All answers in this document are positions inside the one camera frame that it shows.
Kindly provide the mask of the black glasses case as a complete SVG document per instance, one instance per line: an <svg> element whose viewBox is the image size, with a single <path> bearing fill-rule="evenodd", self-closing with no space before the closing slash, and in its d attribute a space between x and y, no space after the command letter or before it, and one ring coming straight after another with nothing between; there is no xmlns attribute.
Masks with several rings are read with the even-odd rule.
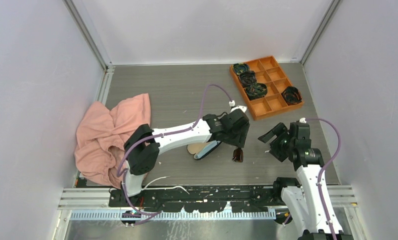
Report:
<svg viewBox="0 0 398 240"><path fill-rule="evenodd" d="M187 151L193 155L194 160L201 160L215 150L222 142L213 140L204 143L193 143L187 145Z"/></svg>

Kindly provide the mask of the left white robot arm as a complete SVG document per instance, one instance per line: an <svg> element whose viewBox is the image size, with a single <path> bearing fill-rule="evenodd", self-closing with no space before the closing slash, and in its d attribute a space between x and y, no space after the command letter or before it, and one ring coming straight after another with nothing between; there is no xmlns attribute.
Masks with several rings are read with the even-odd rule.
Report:
<svg viewBox="0 0 398 240"><path fill-rule="evenodd" d="M122 202L128 207L139 203L143 179L155 167L160 154L208 142L244 147L250 127L246 111L247 107L240 105L232 107L229 113L222 116L207 114L197 122L171 128L151 129L148 124L139 126L124 145L123 160L127 162L127 169L120 171L124 189Z"/></svg>

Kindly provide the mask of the light blue cleaning cloth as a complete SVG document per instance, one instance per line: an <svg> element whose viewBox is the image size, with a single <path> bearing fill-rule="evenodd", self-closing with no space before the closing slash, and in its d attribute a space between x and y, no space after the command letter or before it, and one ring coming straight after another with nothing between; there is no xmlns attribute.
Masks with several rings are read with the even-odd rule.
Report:
<svg viewBox="0 0 398 240"><path fill-rule="evenodd" d="M203 159L209 153L211 153L215 148L217 148L220 144L221 142L217 140L207 142L207 144L195 155L195 159L196 160Z"/></svg>

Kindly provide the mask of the brown tortoise sunglasses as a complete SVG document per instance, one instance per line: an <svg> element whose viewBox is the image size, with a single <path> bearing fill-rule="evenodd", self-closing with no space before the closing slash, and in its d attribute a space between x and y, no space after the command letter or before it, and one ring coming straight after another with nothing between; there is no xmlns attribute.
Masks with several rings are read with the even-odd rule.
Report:
<svg viewBox="0 0 398 240"><path fill-rule="evenodd" d="M242 148L238 147L233 151L233 156L232 156L232 161L237 162L237 163L242 163L243 162L243 150Z"/></svg>

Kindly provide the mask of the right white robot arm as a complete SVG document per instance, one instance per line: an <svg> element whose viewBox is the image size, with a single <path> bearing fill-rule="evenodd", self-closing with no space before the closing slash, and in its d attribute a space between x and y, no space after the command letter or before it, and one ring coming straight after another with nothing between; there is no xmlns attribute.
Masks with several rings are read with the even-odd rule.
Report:
<svg viewBox="0 0 398 240"><path fill-rule="evenodd" d="M312 147L310 126L304 120L275 125L258 139L269 143L269 153L278 161L289 160L297 177L278 177L273 183L272 199L286 205L300 240L352 240L337 219L325 181L322 153Z"/></svg>

